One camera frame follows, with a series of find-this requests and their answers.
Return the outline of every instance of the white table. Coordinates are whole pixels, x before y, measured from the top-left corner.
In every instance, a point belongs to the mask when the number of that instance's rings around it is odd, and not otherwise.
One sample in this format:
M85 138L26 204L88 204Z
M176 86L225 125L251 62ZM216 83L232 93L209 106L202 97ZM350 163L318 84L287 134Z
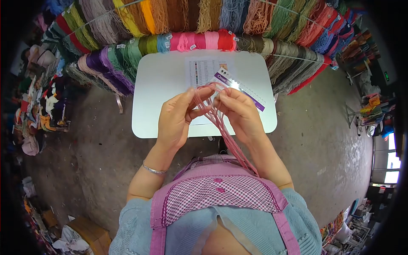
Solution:
M132 130L139 138L157 138L157 124L163 103L186 91L185 58L219 56L233 59L233 75L245 84L251 93L261 95L265 109L259 111L265 133L277 125L275 102L265 60L260 54L221 52L217 50L171 51L144 56L137 70L133 96ZM235 132L227 117L224 123L231 135ZM220 136L214 124L190 125L189 137Z

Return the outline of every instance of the silver bangle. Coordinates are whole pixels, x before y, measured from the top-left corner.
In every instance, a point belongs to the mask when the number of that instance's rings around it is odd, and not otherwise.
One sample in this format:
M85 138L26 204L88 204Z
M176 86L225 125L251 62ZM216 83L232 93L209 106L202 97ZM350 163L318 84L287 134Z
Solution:
M165 173L167 172L167 170L165 170L165 171L156 171L156 170L153 170L153 169L151 169L151 168L145 166L145 165L144 165L144 160L143 160L143 167L144 167L144 169L146 169L147 171L149 171L149 172L151 172L151 173L155 173L155 174L157 174L157 175L163 175L163 174L165 174Z

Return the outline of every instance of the concrete floor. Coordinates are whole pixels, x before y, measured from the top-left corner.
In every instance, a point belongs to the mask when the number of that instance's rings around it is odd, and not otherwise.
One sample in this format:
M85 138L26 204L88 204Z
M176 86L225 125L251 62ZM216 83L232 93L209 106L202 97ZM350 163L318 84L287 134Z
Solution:
M345 73L327 68L276 104L278 126L268 137L320 227L363 198L368 187L372 139L358 137L345 116L344 102L358 109L358 100ZM115 97L92 88L74 108L71 131L47 134L45 151L24 158L39 198L53 207L61 226L67 215L82 215L115 236L130 180L155 143L132 133L132 102L127 98L119 115ZM216 142L189 138L166 183L193 156L216 152Z

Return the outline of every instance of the checkered apron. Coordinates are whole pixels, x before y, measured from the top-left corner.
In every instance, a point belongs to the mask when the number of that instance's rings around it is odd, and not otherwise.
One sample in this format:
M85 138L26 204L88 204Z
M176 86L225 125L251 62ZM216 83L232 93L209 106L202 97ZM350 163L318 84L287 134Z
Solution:
M283 213L288 202L276 185L236 165L230 155L193 158L152 198L150 255L164 255L166 228L186 213L210 206L237 206L271 213L289 255L299 244Z

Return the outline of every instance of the light blue sweater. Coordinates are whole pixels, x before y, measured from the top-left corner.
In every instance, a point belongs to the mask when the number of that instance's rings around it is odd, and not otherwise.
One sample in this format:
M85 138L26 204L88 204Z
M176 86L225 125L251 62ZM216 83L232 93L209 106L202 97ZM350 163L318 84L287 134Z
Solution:
M320 254L322 237L306 202L292 188L285 188L282 193L289 203L283 212L298 239L301 254ZM119 229L109 247L110 255L149 254L152 235L150 208L151 200L129 200L120 213ZM270 213L235 206L212 206L182 216L167 227L165 254L187 255L197 248L201 250L209 232L217 226L217 216L220 216L226 227L231 223L235 225L238 229L227 228L234 236L244 234L262 254L286 254L284 243Z

